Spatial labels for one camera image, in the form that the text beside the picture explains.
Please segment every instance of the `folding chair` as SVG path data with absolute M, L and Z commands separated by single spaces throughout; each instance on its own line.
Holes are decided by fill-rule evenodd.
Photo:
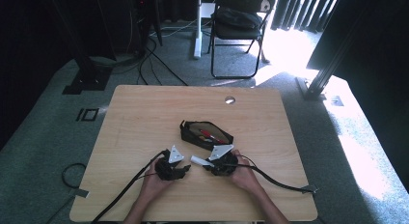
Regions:
M 210 52 L 211 47 L 211 75 L 216 79 L 248 79 L 256 75 L 259 69 L 259 57 L 262 52 L 262 40 L 264 38 L 265 26 L 268 21 L 268 17 L 273 10 L 276 0 L 216 0 L 214 13 L 211 20 L 211 34 L 210 42 L 208 45 L 207 53 Z M 231 15 L 221 16 L 220 14 L 225 10 L 233 11 Z M 240 24 L 237 21 L 243 20 L 243 17 L 236 17 L 236 14 L 244 14 L 244 19 L 249 15 L 257 15 L 260 17 L 259 25 L 252 27 L 248 23 Z M 250 44 L 237 44 L 237 43 L 218 43 L 216 39 L 220 40 L 248 40 Z M 256 70 L 251 75 L 224 75 L 217 76 L 214 73 L 214 58 L 215 58 L 215 46 L 223 45 L 249 45 L 246 53 L 250 51 L 253 43 L 257 41 L 259 43 L 259 54 L 257 56 Z

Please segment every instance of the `floor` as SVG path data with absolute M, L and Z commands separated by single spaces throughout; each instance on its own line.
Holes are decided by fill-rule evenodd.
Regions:
M 205 54 L 208 36 L 204 35 L 202 58 L 195 60 L 192 32 L 169 33 L 163 46 L 156 48 L 150 42 L 155 56 L 136 65 L 116 65 L 104 91 L 62 95 L 78 71 L 74 61 L 68 62 L 0 153 L 0 223 L 71 223 L 75 189 L 62 182 L 62 172 L 73 163 L 88 162 L 116 86 L 144 84 L 141 75 L 156 85 L 185 82 L 189 86 L 278 89 L 308 180 L 320 187 L 314 197 L 317 220 L 294 223 L 408 223 L 409 195 L 348 83 L 334 77 L 324 91 L 325 99 L 303 99 L 296 78 L 316 74 L 304 67 L 319 40 L 309 35 L 269 30 L 264 50 L 271 62 L 261 64 L 250 80 L 214 80 Z M 237 63 L 221 57 L 219 64 L 231 66 L 223 71 L 246 71 L 245 66 L 254 64 L 251 55 L 249 59 L 240 56 L 244 60 Z M 119 56 L 120 61 L 128 58 Z M 99 108 L 93 122 L 77 121 L 84 108 Z M 81 178 L 81 171 L 68 175 L 73 184 L 79 184 Z

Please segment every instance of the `light wood tabletop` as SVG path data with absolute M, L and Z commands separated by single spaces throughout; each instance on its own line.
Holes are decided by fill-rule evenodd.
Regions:
M 226 103 L 233 97 L 234 103 Z M 254 221 L 263 217 L 246 192 L 225 177 L 190 162 L 210 152 L 180 138 L 182 121 L 209 121 L 234 137 L 234 148 L 274 180 L 308 185 L 280 93 L 274 89 L 232 87 L 118 86 L 76 197 L 73 221 L 91 221 L 125 188 L 151 158 L 176 146 L 192 164 L 146 212 L 146 221 Z M 311 194 L 280 188 L 256 173 L 277 207 L 291 221 L 314 220 Z M 134 183 L 101 220 L 120 221 L 135 201 L 143 180 Z

